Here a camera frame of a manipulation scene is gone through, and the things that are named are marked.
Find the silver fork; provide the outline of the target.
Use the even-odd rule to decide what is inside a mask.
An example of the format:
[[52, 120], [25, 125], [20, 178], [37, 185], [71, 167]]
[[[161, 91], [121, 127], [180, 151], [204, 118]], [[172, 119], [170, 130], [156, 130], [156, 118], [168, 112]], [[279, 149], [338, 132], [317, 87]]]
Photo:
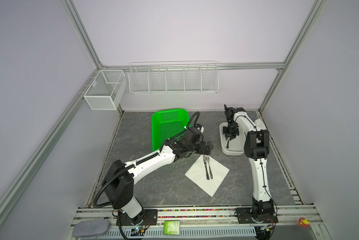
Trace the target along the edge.
[[206, 160], [206, 163], [207, 163], [207, 166], [208, 166], [208, 170], [209, 170], [209, 177], [210, 177], [210, 179], [213, 179], [213, 174], [212, 174], [212, 170], [211, 170], [211, 166], [210, 166], [210, 158], [209, 158], [209, 155], [206, 155], [206, 156], [205, 156], [205, 160]]

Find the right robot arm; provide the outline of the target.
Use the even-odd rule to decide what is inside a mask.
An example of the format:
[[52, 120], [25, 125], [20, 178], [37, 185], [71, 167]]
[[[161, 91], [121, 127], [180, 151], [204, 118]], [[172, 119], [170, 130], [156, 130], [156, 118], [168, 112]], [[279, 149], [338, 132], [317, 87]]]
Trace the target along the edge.
[[221, 149], [225, 155], [245, 155], [253, 179], [251, 210], [246, 214], [256, 223], [277, 222], [277, 209], [270, 194], [267, 177], [267, 158], [270, 134], [261, 119], [251, 120], [244, 108], [224, 105], [226, 122], [220, 124]]

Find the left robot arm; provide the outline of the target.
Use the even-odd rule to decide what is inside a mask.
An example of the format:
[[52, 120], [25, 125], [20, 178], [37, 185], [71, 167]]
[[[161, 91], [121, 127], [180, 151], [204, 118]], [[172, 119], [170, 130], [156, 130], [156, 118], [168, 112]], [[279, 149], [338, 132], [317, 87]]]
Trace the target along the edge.
[[146, 214], [134, 196], [134, 185], [155, 170], [179, 159], [192, 154], [210, 155], [213, 144], [204, 140], [203, 131], [202, 125], [188, 127], [180, 133], [178, 140], [167, 139], [151, 154], [126, 163], [115, 161], [94, 196], [92, 207], [98, 209], [111, 205], [113, 209], [129, 217], [133, 225], [142, 223]]

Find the silver table knife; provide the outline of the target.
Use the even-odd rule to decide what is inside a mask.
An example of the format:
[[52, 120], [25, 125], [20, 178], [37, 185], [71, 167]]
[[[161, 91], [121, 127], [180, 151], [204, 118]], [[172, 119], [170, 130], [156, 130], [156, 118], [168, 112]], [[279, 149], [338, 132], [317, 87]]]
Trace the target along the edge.
[[205, 172], [206, 172], [206, 179], [210, 180], [208, 169], [207, 169], [206, 156], [202, 155], [202, 157], [203, 157], [203, 162], [204, 162], [204, 167], [205, 167]]

